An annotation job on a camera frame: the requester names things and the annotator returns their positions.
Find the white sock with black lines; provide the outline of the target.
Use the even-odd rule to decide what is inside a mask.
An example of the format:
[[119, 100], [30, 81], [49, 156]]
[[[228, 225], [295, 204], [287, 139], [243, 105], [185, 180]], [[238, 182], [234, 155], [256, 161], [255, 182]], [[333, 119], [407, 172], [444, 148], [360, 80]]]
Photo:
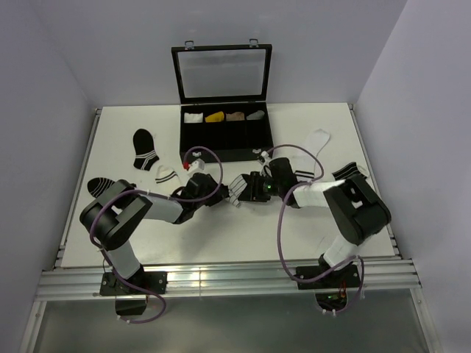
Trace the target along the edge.
[[247, 174], [238, 175], [228, 186], [228, 198], [227, 201], [234, 207], [240, 207], [241, 203], [238, 197], [246, 189], [249, 179]]

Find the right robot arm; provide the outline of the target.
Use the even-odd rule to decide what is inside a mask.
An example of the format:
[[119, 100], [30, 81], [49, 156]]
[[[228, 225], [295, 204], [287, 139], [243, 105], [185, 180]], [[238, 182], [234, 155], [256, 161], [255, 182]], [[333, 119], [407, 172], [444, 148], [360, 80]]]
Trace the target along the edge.
[[242, 174], [229, 187], [240, 202], [269, 202], [276, 196], [282, 209], [322, 207], [339, 230], [318, 265], [301, 266], [288, 277], [300, 290], [362, 288], [364, 261], [358, 251], [392, 220], [389, 208], [360, 174], [332, 182], [298, 180], [288, 158], [270, 160], [261, 171]]

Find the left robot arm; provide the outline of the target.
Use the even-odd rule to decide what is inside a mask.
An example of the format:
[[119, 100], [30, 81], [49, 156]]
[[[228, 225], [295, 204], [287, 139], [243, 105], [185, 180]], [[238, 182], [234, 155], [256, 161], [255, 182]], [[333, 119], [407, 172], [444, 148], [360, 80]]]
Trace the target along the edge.
[[170, 196], [138, 192], [124, 179], [96, 177], [87, 183], [94, 200], [79, 220], [113, 268], [116, 287], [125, 293], [145, 293], [158, 286], [146, 274], [130, 244], [130, 237], [145, 218], [182, 224], [203, 206], [212, 207], [229, 197], [228, 186], [218, 184], [209, 174], [195, 173], [187, 184]]

